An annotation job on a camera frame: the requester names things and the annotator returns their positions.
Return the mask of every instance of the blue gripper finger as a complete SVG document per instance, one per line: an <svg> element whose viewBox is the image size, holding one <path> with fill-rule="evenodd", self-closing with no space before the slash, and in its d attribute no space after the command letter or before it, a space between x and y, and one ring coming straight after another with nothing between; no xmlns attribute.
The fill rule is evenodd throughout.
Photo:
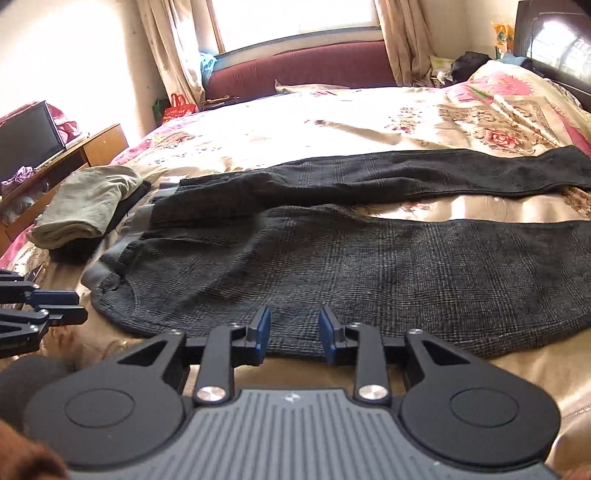
<svg viewBox="0 0 591 480"><path fill-rule="evenodd" d="M75 291L69 290L34 290L27 303L33 307L37 305L78 305L80 297Z"/></svg>

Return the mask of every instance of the red shopping bag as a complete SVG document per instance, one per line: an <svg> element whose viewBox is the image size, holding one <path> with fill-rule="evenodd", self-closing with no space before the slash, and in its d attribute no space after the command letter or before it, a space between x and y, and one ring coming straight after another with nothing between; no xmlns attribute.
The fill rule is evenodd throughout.
<svg viewBox="0 0 591 480"><path fill-rule="evenodd" d="M170 96L170 103L172 106L166 108L164 110L164 115L162 116L162 123L164 124L173 118L191 115L191 113L195 113L197 111L197 105L193 103L187 103L184 95L177 95L176 93L173 93Z"/></svg>

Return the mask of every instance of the ribbed gray panel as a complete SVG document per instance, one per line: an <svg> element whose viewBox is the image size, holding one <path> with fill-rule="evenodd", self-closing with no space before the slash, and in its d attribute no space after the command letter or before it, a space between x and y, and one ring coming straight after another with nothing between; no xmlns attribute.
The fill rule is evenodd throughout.
<svg viewBox="0 0 591 480"><path fill-rule="evenodd" d="M166 450L75 480L554 480L543 465L499 474L431 460L387 410L360 407L342 390L243 390L232 404L201 408Z"/></svg>

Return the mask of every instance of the wooden cabinet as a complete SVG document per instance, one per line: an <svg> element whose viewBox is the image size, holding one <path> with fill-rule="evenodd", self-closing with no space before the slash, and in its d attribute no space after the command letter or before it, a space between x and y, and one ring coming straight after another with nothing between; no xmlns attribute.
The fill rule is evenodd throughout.
<svg viewBox="0 0 591 480"><path fill-rule="evenodd" d="M99 165L108 165L119 153L128 147L127 140L119 124L112 125L102 132L84 140L60 154L51 162L41 166L31 178L19 185L0 202L0 212L9 208L38 185L47 183L48 190L34 205L25 210L13 223L6 225L0 221L0 255L2 255L18 235L43 213L62 182L74 171Z"/></svg>

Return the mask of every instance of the metal screw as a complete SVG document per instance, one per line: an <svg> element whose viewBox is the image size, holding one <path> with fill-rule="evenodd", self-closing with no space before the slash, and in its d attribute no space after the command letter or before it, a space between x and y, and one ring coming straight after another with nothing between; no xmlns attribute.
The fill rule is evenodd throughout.
<svg viewBox="0 0 591 480"><path fill-rule="evenodd" d="M357 393L365 400L381 400L388 395L388 389L382 385L364 385Z"/></svg>
<svg viewBox="0 0 591 480"><path fill-rule="evenodd" d="M208 385L197 390L197 398L203 401L220 401L226 397L226 391L222 387Z"/></svg>

